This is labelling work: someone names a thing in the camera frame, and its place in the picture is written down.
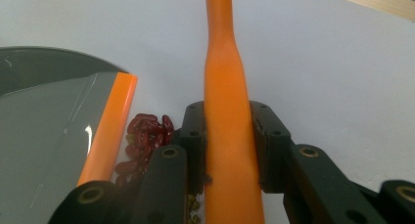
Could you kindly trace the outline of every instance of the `orange utensil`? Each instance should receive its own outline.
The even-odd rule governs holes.
[[[254,132],[232,0],[207,0],[207,223],[264,223]]]

